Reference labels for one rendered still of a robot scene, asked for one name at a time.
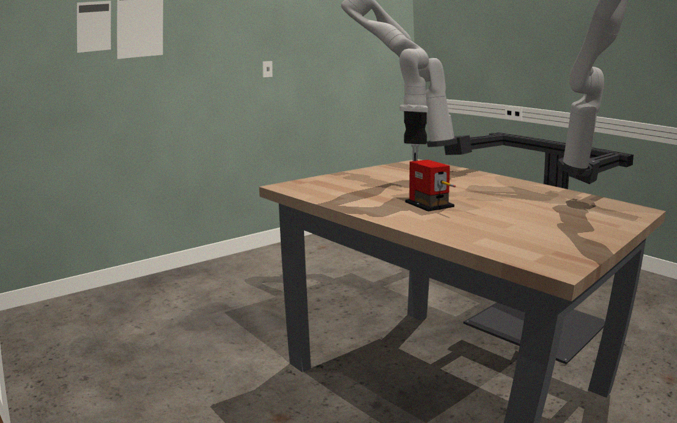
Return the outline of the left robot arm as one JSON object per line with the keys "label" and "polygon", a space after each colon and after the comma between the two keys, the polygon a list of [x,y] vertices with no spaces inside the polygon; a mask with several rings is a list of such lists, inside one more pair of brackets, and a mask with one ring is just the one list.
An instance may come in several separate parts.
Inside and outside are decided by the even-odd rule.
{"label": "left robot arm", "polygon": [[602,103],[604,75],[593,67],[597,57],[616,39],[628,0],[599,0],[589,31],[572,67],[569,84],[583,97],[572,103],[563,162],[572,167],[589,167],[597,112]]}

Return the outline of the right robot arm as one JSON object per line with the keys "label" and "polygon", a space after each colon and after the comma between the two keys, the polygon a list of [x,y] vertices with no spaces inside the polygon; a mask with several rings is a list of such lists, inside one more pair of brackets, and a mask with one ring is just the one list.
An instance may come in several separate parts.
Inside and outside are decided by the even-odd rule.
{"label": "right robot arm", "polygon": [[[398,55],[404,79],[404,93],[408,95],[426,94],[426,106],[429,107],[427,124],[429,124],[430,140],[453,139],[454,132],[445,97],[446,85],[442,62],[437,58],[429,59],[422,47],[412,42],[411,37],[403,27],[387,14],[376,0],[344,0],[341,7],[347,15],[373,35],[376,35],[381,42]],[[373,9],[377,21],[364,17],[371,9]],[[426,90],[425,82],[429,81],[431,85]]]}

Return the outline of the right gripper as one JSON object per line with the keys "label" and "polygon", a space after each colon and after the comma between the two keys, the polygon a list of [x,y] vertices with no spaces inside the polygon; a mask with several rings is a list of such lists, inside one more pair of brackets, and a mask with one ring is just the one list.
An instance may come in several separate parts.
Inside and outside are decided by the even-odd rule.
{"label": "right gripper", "polygon": [[[420,105],[420,106],[419,106]],[[404,94],[404,104],[399,106],[400,111],[404,111],[404,143],[412,144],[413,161],[418,161],[418,147],[420,144],[427,144],[427,133],[424,126],[427,124],[426,95],[408,95]],[[415,153],[416,147],[416,153]]]}

